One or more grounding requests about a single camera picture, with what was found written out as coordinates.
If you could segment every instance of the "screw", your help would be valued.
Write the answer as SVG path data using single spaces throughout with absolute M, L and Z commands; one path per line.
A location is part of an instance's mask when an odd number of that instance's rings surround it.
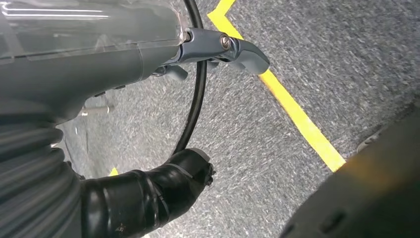
M 222 44 L 223 49 L 228 50 L 230 49 L 230 37 L 227 36 L 226 34 L 223 34 L 220 37 L 220 43 Z

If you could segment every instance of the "clear plastic dust bin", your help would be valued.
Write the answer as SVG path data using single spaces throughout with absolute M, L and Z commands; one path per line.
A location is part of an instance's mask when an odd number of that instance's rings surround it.
M 186 36 L 161 0 L 6 0 L 0 8 L 0 63 L 177 46 Z

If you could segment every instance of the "floor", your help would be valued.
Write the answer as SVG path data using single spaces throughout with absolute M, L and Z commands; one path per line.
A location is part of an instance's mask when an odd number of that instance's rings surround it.
M 198 1 L 208 29 L 218 3 Z M 186 15 L 181 0 L 171 4 Z M 226 16 L 343 158 L 419 95 L 419 1 L 236 0 Z M 115 110 L 61 126 L 75 169 L 97 178 L 164 162 L 191 103 L 187 70 L 186 81 L 150 78 L 89 100 Z M 208 76 L 190 147 L 210 155 L 214 184 L 151 238 L 278 237 L 332 173 L 262 81 L 226 65 Z

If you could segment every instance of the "black cable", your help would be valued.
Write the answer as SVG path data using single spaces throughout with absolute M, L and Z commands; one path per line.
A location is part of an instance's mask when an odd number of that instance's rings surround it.
M 188 13 L 190 14 L 191 23 L 195 28 L 203 28 L 203 21 L 200 16 L 197 4 L 194 0 L 184 0 L 187 6 Z M 197 77 L 196 86 L 194 89 L 194 97 L 191 103 L 190 112 L 188 114 L 187 123 L 182 131 L 181 137 L 176 144 L 173 153 L 178 153 L 187 148 L 194 128 L 196 127 L 198 117 L 200 116 L 201 106 L 203 105 L 204 92 L 206 89 L 207 79 L 207 61 L 197 63 Z

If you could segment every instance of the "yellow line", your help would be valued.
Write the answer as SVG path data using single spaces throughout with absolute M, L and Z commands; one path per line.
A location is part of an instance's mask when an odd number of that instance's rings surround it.
M 208 14 L 208 17 L 219 31 L 231 37 L 243 39 L 238 30 L 236 30 L 225 16 L 234 2 L 235 0 L 221 0 L 216 9 Z M 320 129 L 311 121 L 283 85 L 281 85 L 271 70 L 267 70 L 267 72 L 261 74 L 260 79 L 282 105 L 305 140 L 332 171 L 337 171 L 346 163 L 343 157 L 341 157 L 327 138 L 325 138 Z
M 116 175 L 118 175 L 118 171 L 116 168 L 113 168 L 111 173 L 108 176 L 116 176 Z

